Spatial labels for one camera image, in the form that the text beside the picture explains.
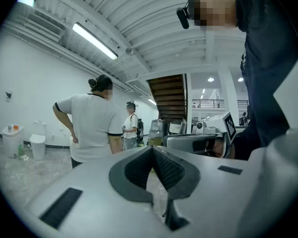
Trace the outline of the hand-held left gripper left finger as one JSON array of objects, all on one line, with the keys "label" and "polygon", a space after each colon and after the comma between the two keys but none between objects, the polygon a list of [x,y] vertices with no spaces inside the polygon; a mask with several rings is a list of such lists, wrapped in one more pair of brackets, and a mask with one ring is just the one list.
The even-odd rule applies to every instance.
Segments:
[{"label": "hand-held left gripper left finger", "polygon": [[110,169],[117,162],[141,150],[136,148],[80,164],[34,197],[28,210],[40,219],[68,188],[72,188],[81,194],[55,229],[56,237],[167,237],[169,229],[153,211],[151,203],[126,200],[109,180]]}]

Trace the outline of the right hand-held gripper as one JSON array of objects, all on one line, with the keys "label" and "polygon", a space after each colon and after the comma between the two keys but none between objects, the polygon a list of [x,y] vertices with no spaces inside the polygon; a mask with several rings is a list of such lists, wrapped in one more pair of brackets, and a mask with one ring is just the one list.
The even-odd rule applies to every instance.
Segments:
[{"label": "right hand-held gripper", "polygon": [[198,121],[193,134],[167,135],[163,146],[209,156],[226,158],[231,151],[236,129],[230,112]]}]

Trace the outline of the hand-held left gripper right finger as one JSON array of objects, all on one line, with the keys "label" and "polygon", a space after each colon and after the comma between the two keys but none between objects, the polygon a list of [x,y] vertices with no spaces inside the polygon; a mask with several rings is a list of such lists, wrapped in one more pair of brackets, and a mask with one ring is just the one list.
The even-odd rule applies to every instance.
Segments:
[{"label": "hand-held left gripper right finger", "polygon": [[164,224],[153,227],[152,238],[254,238],[247,207],[262,173],[263,149],[253,151],[248,161],[199,156],[171,150],[200,172],[200,180],[187,198],[174,201],[179,217],[188,224],[171,231]]}]

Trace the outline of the person's right forearm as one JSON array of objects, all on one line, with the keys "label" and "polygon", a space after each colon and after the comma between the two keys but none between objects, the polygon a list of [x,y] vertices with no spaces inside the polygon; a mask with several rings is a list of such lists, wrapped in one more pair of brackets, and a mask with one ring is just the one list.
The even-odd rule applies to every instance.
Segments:
[{"label": "person's right forearm", "polygon": [[251,152],[260,147],[261,141],[256,124],[250,122],[244,131],[236,135],[226,157],[228,159],[247,161]]}]

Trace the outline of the white carton under stairs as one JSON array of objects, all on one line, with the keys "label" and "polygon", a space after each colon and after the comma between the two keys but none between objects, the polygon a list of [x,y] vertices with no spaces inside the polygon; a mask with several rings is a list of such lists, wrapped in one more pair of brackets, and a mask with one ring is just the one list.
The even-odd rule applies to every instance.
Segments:
[{"label": "white carton under stairs", "polygon": [[168,127],[168,134],[174,135],[174,134],[184,134],[186,129],[186,120],[182,119],[174,119],[170,122]]}]

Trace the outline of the grey wrapped appliance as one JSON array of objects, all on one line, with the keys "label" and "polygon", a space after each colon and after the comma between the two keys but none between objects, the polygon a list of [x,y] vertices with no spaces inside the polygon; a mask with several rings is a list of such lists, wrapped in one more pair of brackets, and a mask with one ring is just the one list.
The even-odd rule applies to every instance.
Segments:
[{"label": "grey wrapped appliance", "polygon": [[167,135],[167,122],[161,119],[152,120],[149,135],[149,146],[161,146],[163,145],[163,139]]}]

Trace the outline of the brown wooden staircase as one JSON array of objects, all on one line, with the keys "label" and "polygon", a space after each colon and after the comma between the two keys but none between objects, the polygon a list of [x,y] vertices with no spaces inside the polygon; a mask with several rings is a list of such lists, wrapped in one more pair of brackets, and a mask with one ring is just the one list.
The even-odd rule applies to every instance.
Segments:
[{"label": "brown wooden staircase", "polygon": [[181,74],[150,79],[147,82],[159,119],[166,122],[186,119],[185,90]]}]

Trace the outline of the black metal railing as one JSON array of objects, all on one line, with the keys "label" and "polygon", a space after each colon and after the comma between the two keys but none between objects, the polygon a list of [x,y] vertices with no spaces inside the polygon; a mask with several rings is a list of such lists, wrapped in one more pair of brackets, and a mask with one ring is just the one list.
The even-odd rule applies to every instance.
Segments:
[{"label": "black metal railing", "polygon": [[[246,109],[248,107],[249,101],[248,100],[238,100],[237,106],[239,109]],[[218,100],[192,100],[192,108],[197,109],[225,109],[225,103],[224,100],[218,99]]]}]

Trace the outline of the white toilet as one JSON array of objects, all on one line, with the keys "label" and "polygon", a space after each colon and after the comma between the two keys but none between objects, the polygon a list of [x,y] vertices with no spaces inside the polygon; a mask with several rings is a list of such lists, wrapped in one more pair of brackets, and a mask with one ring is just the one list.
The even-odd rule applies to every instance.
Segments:
[{"label": "white toilet", "polygon": [[47,124],[41,121],[33,122],[32,134],[29,138],[33,158],[41,161],[45,158]]}]

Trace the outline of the person's black clothed body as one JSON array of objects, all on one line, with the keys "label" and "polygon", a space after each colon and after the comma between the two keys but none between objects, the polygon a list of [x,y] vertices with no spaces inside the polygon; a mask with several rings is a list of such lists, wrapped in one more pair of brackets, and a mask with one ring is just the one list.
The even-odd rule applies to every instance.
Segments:
[{"label": "person's black clothed body", "polygon": [[236,16],[246,34],[240,69],[249,118],[266,147],[289,129],[273,94],[298,59],[298,24],[283,0],[236,0]]}]

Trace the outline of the long ceiling tube light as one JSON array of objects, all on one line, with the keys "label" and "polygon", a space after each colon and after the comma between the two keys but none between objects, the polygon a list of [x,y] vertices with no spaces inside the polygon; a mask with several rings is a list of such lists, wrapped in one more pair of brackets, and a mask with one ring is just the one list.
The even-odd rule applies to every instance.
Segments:
[{"label": "long ceiling tube light", "polygon": [[118,58],[118,55],[110,47],[108,47],[105,43],[103,43],[99,38],[97,38],[92,32],[90,32],[80,23],[75,23],[72,27],[72,30],[84,39],[86,39],[88,42],[93,44],[96,48],[98,48],[112,60],[116,60]]}]

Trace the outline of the white ceiling air vent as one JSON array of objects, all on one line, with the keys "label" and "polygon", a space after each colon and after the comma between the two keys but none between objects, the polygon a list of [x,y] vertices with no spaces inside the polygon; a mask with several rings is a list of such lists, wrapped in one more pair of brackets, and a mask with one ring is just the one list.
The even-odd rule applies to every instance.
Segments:
[{"label": "white ceiling air vent", "polygon": [[57,43],[62,38],[64,31],[62,28],[34,13],[28,14],[24,26]]}]

